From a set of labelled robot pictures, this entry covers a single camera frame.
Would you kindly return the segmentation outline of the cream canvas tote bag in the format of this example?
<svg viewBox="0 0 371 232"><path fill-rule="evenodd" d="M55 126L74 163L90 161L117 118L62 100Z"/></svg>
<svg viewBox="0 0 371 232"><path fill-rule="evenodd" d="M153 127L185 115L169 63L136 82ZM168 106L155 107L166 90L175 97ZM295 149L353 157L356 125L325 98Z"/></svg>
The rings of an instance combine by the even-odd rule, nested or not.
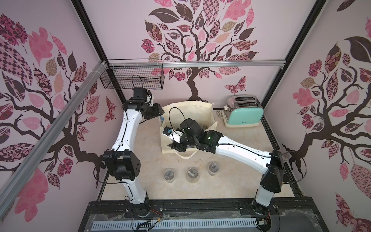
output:
<svg viewBox="0 0 371 232"><path fill-rule="evenodd" d="M174 153L188 160L199 150L196 144L203 132L216 130L213 104L202 101L183 101L162 107L160 142L163 154Z"/></svg>

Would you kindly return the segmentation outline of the aluminium rail back wall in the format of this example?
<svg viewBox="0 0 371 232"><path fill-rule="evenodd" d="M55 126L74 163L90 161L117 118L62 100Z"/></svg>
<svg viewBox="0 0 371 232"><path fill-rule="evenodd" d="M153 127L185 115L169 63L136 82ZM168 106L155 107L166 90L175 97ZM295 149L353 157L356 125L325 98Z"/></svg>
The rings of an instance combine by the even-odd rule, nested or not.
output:
<svg viewBox="0 0 371 232"><path fill-rule="evenodd" d="M155 60L155 62L139 62L136 60L118 60L118 62L110 61L110 67L150 67L155 68L206 68L206 67L259 67L259 66L278 66L283 67L285 60L251 60L251 61L181 61L181 62L164 62Z"/></svg>

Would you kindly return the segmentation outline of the clear seed jar grey lid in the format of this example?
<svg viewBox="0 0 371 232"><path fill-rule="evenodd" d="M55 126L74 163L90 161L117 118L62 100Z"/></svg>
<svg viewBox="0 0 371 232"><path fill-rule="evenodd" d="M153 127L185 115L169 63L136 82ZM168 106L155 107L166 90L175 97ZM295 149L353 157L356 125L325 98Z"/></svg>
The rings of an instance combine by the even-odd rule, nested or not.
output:
<svg viewBox="0 0 371 232"><path fill-rule="evenodd" d="M172 169L168 169L164 172L164 180L168 183L173 183L175 180L175 172Z"/></svg>

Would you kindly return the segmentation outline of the aluminium rail wall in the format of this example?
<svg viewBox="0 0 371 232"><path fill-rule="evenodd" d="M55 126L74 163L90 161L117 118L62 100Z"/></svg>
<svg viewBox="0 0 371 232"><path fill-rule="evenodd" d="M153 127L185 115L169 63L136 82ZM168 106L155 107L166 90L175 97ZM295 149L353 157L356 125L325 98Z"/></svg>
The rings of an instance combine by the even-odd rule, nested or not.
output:
<svg viewBox="0 0 371 232"><path fill-rule="evenodd" d="M57 116L56 120L51 124L51 127L45 132L41 139L36 143L31 153L22 161L14 174L9 178L6 184L1 189L1 217L11 206L19 192L30 179L35 169L40 164L43 157L54 144L59 134L64 129L65 125L82 103L85 96L93 84L98 80L101 74L106 70L107 62L100 61L89 73L87 79L80 86L80 89L73 95L66 107Z"/></svg>
<svg viewBox="0 0 371 232"><path fill-rule="evenodd" d="M181 61L181 62L164 62L155 60L155 62L139 62L136 60L118 60L118 62L110 61L110 67L150 67L155 68L206 68L206 67L259 67L259 66L278 66L283 67L285 60L251 60L251 61Z"/></svg>

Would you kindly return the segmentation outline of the clear seed jar dark lid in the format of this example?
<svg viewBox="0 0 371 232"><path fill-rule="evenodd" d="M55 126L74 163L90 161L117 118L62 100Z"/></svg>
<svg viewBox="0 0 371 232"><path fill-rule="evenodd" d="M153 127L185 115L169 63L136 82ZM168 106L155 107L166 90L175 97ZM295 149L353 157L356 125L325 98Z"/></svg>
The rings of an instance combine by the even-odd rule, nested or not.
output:
<svg viewBox="0 0 371 232"><path fill-rule="evenodd" d="M219 173L220 167L216 162L211 162L208 165L208 173L210 176L215 176Z"/></svg>

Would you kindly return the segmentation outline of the black base frame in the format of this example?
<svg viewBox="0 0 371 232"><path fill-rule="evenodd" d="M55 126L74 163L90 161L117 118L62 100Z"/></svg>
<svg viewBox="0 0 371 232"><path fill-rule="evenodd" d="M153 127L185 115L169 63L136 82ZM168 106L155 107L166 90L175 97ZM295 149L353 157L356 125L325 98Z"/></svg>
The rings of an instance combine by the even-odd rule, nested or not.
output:
<svg viewBox="0 0 371 232"><path fill-rule="evenodd" d="M257 228L194 230L191 232L326 232L319 210L310 197L274 198L268 214L258 215L252 199L149 200L150 212L141 217L126 200L94 201L87 206L80 232L90 232L95 221L254 218Z"/></svg>

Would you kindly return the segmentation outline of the mint green toaster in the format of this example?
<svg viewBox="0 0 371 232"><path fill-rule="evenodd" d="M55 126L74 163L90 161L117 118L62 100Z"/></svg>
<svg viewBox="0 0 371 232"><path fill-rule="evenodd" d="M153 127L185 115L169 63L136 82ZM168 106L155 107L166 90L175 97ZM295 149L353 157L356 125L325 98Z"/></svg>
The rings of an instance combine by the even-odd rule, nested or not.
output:
<svg viewBox="0 0 371 232"><path fill-rule="evenodd" d="M264 110L256 96L236 95L227 99L222 117L227 128L256 127Z"/></svg>

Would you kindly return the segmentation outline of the aluminium rail left wall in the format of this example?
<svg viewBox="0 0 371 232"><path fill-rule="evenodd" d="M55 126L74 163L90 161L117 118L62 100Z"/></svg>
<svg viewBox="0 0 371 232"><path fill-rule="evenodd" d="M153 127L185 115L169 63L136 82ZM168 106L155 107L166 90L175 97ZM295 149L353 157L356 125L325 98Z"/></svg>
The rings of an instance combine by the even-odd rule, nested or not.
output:
<svg viewBox="0 0 371 232"><path fill-rule="evenodd" d="M100 61L89 73L87 79L80 86L80 89L73 95L66 107L57 116L56 120L51 124L51 127L45 132L41 139L36 143L31 153L22 161L14 174L9 178L6 184L1 189L1 217L11 206L19 192L30 179L35 169L40 164L43 157L54 144L59 134L64 129L65 125L82 103L85 96L93 84L98 80L101 74L106 70L107 62Z"/></svg>

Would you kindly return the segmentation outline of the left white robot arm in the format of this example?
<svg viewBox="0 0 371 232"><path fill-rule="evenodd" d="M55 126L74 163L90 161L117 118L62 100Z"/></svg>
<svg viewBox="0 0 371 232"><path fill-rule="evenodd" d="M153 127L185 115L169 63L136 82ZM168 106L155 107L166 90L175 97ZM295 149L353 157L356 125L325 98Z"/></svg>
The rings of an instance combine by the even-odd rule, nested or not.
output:
<svg viewBox="0 0 371 232"><path fill-rule="evenodd" d="M128 203L134 213L144 217L150 212L147 192L136 178L141 170L140 159L134 154L134 143L141 121L161 116L164 111L160 104L153 102L150 90L133 88L133 96L123 105L123 121L118 137L111 150L105 151L101 163L108 168L113 184L122 184L128 194Z"/></svg>

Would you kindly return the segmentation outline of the clear seed jar striped lid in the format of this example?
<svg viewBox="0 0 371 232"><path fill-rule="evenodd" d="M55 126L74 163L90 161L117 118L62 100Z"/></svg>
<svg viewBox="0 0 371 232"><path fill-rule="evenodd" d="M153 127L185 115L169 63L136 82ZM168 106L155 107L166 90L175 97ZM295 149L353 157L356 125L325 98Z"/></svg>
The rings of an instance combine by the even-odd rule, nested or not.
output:
<svg viewBox="0 0 371 232"><path fill-rule="evenodd" d="M200 174L199 174L199 171L196 168L191 167L191 168L188 169L188 171L186 173L186 180L189 183L197 183L199 178L200 178Z"/></svg>

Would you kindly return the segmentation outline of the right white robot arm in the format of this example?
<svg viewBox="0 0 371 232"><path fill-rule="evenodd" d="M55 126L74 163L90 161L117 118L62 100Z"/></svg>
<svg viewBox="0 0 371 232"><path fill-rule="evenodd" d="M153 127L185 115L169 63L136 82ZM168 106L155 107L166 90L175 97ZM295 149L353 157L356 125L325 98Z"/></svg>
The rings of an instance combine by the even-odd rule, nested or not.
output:
<svg viewBox="0 0 371 232"><path fill-rule="evenodd" d="M240 144L216 130L204 130L193 119L184 120L176 130L173 127L165 127L162 134L172 140L169 147L177 152L196 148L203 152L233 158L262 173L252 209L258 215L268 214L273 196L281 192L284 184L282 153L277 150L261 151Z"/></svg>

